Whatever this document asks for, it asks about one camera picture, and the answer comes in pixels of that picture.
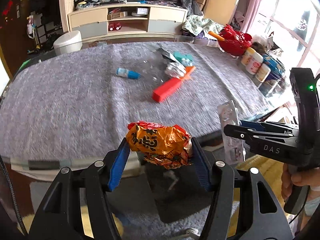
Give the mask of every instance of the human hand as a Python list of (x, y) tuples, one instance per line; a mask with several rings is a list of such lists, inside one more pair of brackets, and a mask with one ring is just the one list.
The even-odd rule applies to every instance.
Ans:
[[(288, 165), (284, 163), (283, 173), (281, 176), (282, 186), (281, 195), (286, 200), (292, 193), (293, 184), (296, 186), (309, 185), (311, 187), (320, 186), (320, 169), (311, 169), (308, 171), (300, 171), (293, 175), (290, 175), (288, 171)], [(320, 197), (320, 191), (310, 190), (307, 201)]]

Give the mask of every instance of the orange crumpled wrapper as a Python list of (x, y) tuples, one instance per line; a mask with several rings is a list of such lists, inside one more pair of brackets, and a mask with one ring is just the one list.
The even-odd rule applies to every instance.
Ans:
[(180, 126), (139, 121), (130, 123), (128, 129), (126, 138), (130, 149), (145, 153), (146, 161), (166, 169), (191, 165), (190, 135)]

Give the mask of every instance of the gray tablecloth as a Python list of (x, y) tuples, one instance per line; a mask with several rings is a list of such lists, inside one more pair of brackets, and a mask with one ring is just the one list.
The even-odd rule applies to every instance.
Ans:
[[(263, 95), (217, 48), (179, 42), (148, 42), (169, 52), (190, 53), (192, 80), (163, 103), (151, 99), (152, 76), (163, 61), (147, 43), (102, 45), (33, 65), (10, 85), (0, 109), (2, 156), (21, 160), (70, 160), (104, 156), (127, 133), (130, 122), (178, 124), (192, 136), (220, 129), (217, 106), (233, 100), (240, 118), (269, 107)], [(130, 80), (118, 67), (143, 75)]]

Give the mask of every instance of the red basket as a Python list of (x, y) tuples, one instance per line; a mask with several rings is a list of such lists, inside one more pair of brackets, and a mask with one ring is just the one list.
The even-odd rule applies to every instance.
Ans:
[(229, 25), (220, 32), (220, 36), (225, 38), (224, 41), (218, 41), (220, 47), (233, 56), (242, 56), (252, 44), (250, 34), (237, 32)]

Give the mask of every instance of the white trash bin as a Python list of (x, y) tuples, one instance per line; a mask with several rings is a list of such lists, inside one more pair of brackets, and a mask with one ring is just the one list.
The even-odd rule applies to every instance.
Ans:
[(72, 31), (63, 34), (53, 43), (57, 55), (81, 50), (82, 38), (80, 31)]

